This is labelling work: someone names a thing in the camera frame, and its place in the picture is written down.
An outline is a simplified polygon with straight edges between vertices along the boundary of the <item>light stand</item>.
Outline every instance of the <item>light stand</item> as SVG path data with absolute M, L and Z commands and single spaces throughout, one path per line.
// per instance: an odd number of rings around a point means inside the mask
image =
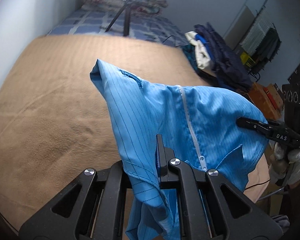
M 111 29 L 112 25 L 115 23 L 115 21 L 119 18 L 119 16 L 125 10 L 126 15 L 125 15 L 125 18 L 124 18 L 123 36 L 124 37 L 129 36 L 132 0 L 124 0 L 124 3 L 125 3 L 124 6 L 122 6 L 122 8 L 119 10 L 119 12 L 116 14 L 116 16 L 113 18 L 110 25 L 106 29 L 106 32 L 108 32 Z

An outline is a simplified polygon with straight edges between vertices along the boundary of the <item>blue checkered bedsheet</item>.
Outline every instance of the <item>blue checkered bedsheet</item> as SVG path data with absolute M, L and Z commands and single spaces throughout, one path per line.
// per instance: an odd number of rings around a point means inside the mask
M 111 30 L 108 33 L 105 33 L 107 26 L 110 24 L 114 16 L 115 14 L 111 12 L 85 11 L 83 9 L 79 9 L 61 22 L 61 24 L 53 28 L 48 35 L 91 34 L 122 36 L 124 13 L 120 15 Z M 130 37 L 144 41 L 158 43 L 164 42 L 165 45 L 172 47 L 189 44 L 178 27 L 168 19 L 161 16 L 132 16 Z

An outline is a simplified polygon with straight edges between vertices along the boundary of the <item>blue cloth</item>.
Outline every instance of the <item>blue cloth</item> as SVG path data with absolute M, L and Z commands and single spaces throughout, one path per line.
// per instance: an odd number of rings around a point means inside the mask
M 197 64 L 197 60 L 195 58 L 195 50 L 194 50 L 194 46 L 189 44 L 186 46 L 181 46 L 183 53 L 186 55 L 190 65 L 192 66 L 192 68 L 198 72 L 199 68 L 198 68 L 198 64 Z
M 235 92 L 235 89 L 230 86 L 227 86 L 219 76 L 217 76 L 217 81 L 218 81 L 219 87 L 229 89 L 229 90 Z
M 252 81 L 247 70 L 242 65 L 240 57 L 226 45 L 223 38 L 207 23 L 195 25 L 195 32 L 206 41 L 214 57 L 212 70 L 224 83 L 230 87 L 248 92 L 252 87 Z
M 245 189 L 268 140 L 236 126 L 240 116 L 266 122 L 244 97 L 221 88 L 152 84 L 101 60 L 90 78 L 107 102 L 135 195 L 126 231 L 130 239 L 150 240 L 158 234 L 180 239 L 176 192 L 159 187 L 157 134 L 177 158 L 197 169 L 217 168 Z

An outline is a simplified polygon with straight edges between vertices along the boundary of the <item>pile of clothes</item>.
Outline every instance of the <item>pile of clothes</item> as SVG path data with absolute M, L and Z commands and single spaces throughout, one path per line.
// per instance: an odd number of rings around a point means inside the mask
M 209 23 L 194 28 L 194 32 L 186 33 L 190 45 L 182 47 L 194 70 L 200 76 L 216 79 L 219 87 L 248 92 L 252 81 L 240 57 Z
M 161 14 L 162 8 L 168 6 L 166 0 L 133 1 L 131 14 L 135 16 L 156 16 Z M 114 13 L 117 13 L 125 3 L 124 0 L 82 0 L 82 2 L 84 3 L 82 9 Z

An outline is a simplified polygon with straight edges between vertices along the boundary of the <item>silver screw head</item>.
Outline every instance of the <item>silver screw head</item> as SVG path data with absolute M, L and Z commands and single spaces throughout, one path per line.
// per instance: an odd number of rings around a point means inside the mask
M 91 175 L 94 174 L 94 169 L 88 168 L 88 169 L 86 169 L 86 170 L 84 171 L 84 174 L 85 174 L 86 176 L 91 176 Z
M 211 169 L 211 170 L 208 170 L 208 174 L 212 177 L 215 177 L 215 176 L 218 176 L 219 171 L 217 171 L 215 169 Z
M 170 163 L 172 165 L 179 165 L 181 163 L 181 161 L 179 159 L 174 158 L 174 159 L 170 160 Z

